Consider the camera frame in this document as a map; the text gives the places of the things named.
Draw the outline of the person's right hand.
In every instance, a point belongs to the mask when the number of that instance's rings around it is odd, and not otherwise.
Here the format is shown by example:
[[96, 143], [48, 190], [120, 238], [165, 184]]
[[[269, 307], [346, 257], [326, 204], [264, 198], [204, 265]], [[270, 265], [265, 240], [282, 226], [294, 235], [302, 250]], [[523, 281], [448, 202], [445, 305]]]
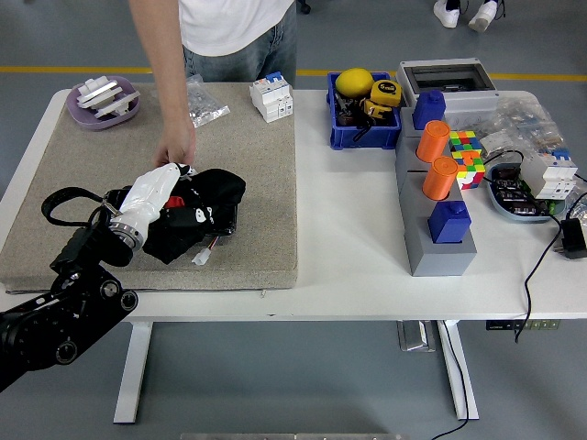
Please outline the person's right hand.
[[195, 150], [195, 128], [189, 118], [165, 122], [161, 139], [153, 156], [153, 166], [159, 167], [168, 163], [192, 165]]

